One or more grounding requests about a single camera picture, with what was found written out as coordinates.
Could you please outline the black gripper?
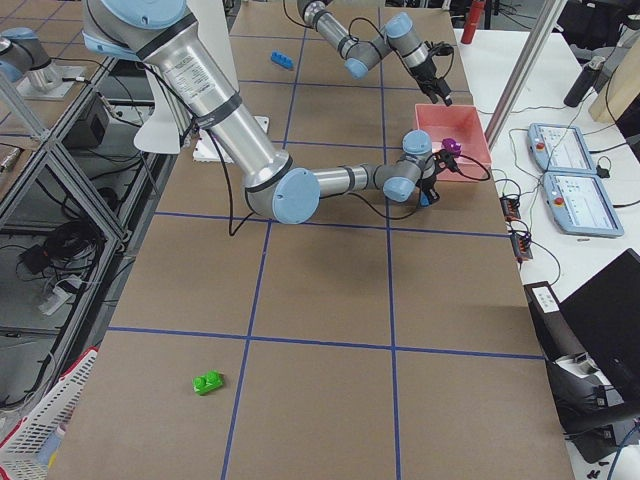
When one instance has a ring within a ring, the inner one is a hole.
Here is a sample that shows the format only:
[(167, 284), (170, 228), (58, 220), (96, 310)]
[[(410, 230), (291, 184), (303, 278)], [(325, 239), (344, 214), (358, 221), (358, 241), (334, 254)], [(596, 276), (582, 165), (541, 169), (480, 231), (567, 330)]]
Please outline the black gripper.
[(449, 152), (432, 152), (420, 161), (422, 175), (418, 180), (420, 194), (424, 193), (430, 203), (437, 203), (440, 195), (436, 190), (437, 174), (448, 170), (453, 173), (459, 172), (458, 163), (455, 157)]
[(410, 73), (418, 87), (432, 104), (437, 104), (441, 99), (446, 106), (451, 106), (453, 104), (451, 89), (443, 77), (437, 78), (436, 72), (437, 68), (431, 58), (410, 68)]

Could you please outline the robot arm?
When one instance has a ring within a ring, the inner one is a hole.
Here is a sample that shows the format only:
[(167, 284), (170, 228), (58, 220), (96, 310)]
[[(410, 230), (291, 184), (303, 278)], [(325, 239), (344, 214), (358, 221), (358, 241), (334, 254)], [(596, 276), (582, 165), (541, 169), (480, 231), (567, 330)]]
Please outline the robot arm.
[[(405, 12), (363, 42), (327, 6), (325, 1), (300, 1), (297, 9), (303, 26), (336, 49), (353, 77), (364, 77), (394, 53), (432, 102), (451, 105), (449, 85), (433, 61), (436, 56), (453, 56), (450, 44), (423, 41)], [(201, 41), (196, 16), (184, 1), (87, 1), (83, 20), (89, 50), (159, 70), (199, 128), (243, 171), (246, 202), (257, 215), (299, 224), (309, 220), (326, 197), (376, 189), (402, 203), (416, 189), (433, 189), (438, 169), (430, 137), (422, 130), (405, 136), (404, 153), (391, 165), (316, 171), (295, 166), (291, 155), (273, 145), (247, 110), (238, 89)]]
[(361, 79), (388, 55), (395, 54), (420, 91), (432, 103), (452, 104), (451, 89), (444, 74), (437, 73), (434, 58), (453, 57), (451, 44), (421, 39), (413, 20), (401, 12), (384, 26), (374, 27), (375, 37), (363, 40), (343, 26), (328, 9), (327, 1), (299, 1), (303, 24), (315, 30), (337, 51), (352, 77)]

